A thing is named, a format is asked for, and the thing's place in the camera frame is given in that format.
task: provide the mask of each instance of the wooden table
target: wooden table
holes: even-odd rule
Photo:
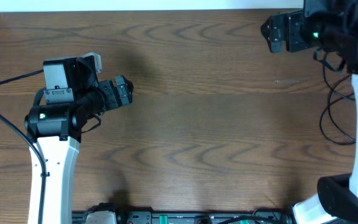
[[[319,177],[350,172],[354,146],[334,146],[319,131],[328,89],[314,49],[269,52],[260,26],[274,13],[0,13],[0,80],[39,70],[46,58],[96,52],[99,80],[134,83],[133,104],[82,137],[74,210],[109,201],[283,208],[315,194]],[[0,112],[24,131],[43,86],[38,75],[0,87]],[[354,135],[355,106],[343,101],[333,113]],[[339,136],[326,120],[324,128]],[[30,182],[28,146],[0,122],[0,223],[27,221]]]

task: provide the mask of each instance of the wood grain tabletop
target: wood grain tabletop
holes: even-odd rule
[[[276,12],[0,13],[0,80],[39,70],[47,58],[96,52],[100,81],[133,82],[133,104],[82,137],[74,210],[99,202],[283,208],[315,194],[319,177],[350,172],[355,148],[319,131],[328,88],[315,49],[269,52],[260,26]],[[343,75],[329,73],[329,81]],[[42,74],[1,86],[0,112],[24,131],[44,86]],[[333,115],[354,136],[356,106],[342,101]],[[344,140],[328,119],[323,126]],[[0,122],[0,223],[27,222],[30,185],[29,148]]]

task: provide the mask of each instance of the green connector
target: green connector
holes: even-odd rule
[[[160,215],[160,224],[168,224],[168,216]]]

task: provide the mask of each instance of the white backdrop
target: white backdrop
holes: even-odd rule
[[[303,8],[303,0],[0,0],[0,12]]]

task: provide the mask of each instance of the brown wooden surface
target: brown wooden surface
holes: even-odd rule
[[[313,50],[269,52],[260,25],[273,13],[0,13],[0,80],[38,70],[46,58],[97,52],[99,80],[133,81],[133,104],[83,135],[75,210],[108,201],[156,210],[282,208],[313,195],[319,177],[351,171],[354,146],[320,134],[328,91]],[[39,75],[0,87],[1,113],[24,130],[44,85]],[[333,109],[351,134],[354,109],[346,101]],[[30,174],[28,147],[0,122],[0,223],[26,222]]]

